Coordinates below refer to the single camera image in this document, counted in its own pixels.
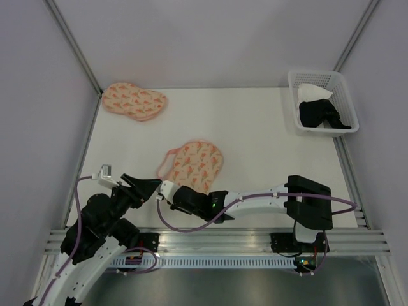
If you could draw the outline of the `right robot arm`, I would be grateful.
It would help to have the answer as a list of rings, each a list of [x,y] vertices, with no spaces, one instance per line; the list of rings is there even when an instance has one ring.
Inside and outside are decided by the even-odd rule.
[[[162,196],[172,210],[222,224],[253,214],[283,214],[295,222],[291,245],[299,252],[311,248],[319,231],[333,228],[331,189],[299,175],[285,184],[259,192],[213,191],[199,193],[187,186],[165,181]]]

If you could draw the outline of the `black bra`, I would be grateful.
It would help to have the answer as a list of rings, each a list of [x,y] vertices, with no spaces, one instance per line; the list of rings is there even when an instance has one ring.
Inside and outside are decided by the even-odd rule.
[[[339,112],[328,99],[301,102],[299,117],[302,126],[307,128],[317,128],[327,122],[333,129],[351,129],[351,126],[342,123]]]

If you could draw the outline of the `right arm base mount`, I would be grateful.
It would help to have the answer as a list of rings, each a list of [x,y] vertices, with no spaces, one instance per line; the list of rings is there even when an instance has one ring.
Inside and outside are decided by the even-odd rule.
[[[330,250],[323,232],[318,233],[312,243],[298,242],[294,233],[271,233],[270,247],[273,253],[279,254],[319,253]]]

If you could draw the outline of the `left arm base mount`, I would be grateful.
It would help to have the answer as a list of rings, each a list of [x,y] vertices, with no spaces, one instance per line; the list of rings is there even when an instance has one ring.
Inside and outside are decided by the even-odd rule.
[[[140,233],[136,245],[127,249],[125,264],[128,266],[150,266],[158,262],[158,233]]]

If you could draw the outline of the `floral mesh laundry bag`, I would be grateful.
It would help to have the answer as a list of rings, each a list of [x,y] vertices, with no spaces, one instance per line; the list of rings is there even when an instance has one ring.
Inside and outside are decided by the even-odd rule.
[[[221,172],[224,158],[213,143],[195,140],[169,150],[156,175],[180,186],[187,186],[199,193],[209,193]]]

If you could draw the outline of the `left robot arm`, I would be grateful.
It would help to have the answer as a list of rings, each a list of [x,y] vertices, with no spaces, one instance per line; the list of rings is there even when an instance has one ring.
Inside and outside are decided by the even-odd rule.
[[[140,208],[161,185],[161,180],[137,179],[123,174],[124,184],[104,172],[78,179],[95,180],[111,190],[91,196],[85,207],[77,206],[77,220],[66,232],[45,287],[26,305],[81,305],[87,293],[111,262],[126,252],[137,252],[136,263],[150,254],[158,264],[157,249],[142,245],[140,230],[124,218],[130,208]]]

